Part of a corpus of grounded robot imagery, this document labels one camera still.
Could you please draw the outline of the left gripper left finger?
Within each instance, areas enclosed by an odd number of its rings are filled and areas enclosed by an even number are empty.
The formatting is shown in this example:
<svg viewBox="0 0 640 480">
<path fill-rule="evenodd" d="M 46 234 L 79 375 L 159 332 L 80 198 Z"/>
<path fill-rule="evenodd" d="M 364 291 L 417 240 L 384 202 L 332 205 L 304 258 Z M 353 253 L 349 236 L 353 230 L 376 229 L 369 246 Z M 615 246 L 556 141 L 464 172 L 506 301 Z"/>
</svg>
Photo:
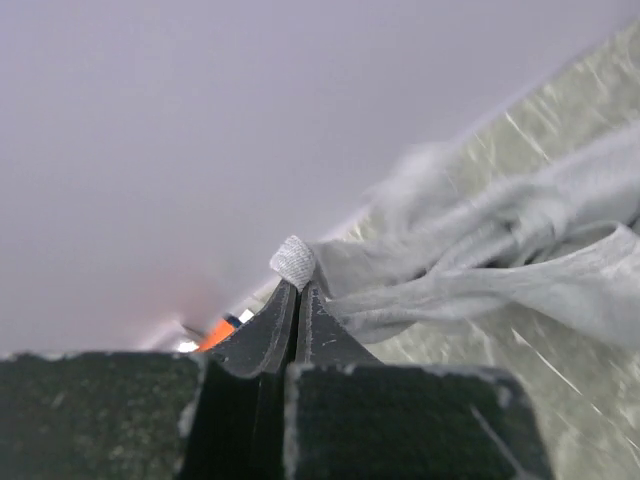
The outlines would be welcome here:
<svg viewBox="0 0 640 480">
<path fill-rule="evenodd" d="M 298 307 L 281 283 L 205 353 L 19 353 L 1 361 L 5 479 L 279 479 Z"/>
</svg>

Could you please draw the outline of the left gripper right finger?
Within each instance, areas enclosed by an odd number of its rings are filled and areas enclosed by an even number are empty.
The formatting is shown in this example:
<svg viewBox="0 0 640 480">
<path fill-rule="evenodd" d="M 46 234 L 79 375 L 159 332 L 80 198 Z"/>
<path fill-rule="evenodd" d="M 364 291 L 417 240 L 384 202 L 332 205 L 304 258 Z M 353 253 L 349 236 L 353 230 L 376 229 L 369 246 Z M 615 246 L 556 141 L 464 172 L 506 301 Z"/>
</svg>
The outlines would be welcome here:
<svg viewBox="0 0 640 480">
<path fill-rule="evenodd" d="M 528 394 L 510 372 L 384 364 L 301 297 L 285 377 L 288 479 L 550 479 Z"/>
</svg>

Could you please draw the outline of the grey garment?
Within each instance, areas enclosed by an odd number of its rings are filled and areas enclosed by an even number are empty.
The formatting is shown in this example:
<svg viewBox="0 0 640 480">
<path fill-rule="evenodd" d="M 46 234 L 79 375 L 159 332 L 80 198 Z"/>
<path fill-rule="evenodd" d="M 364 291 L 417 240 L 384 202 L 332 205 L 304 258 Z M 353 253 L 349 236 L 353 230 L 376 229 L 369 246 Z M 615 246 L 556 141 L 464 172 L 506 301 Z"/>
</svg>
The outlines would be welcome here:
<svg viewBox="0 0 640 480">
<path fill-rule="evenodd" d="M 514 303 L 598 340 L 639 343 L 639 127 L 476 194 L 448 145 L 413 151 L 371 193 L 368 240 L 287 238 L 270 265 L 315 284 L 365 344 Z"/>
</svg>

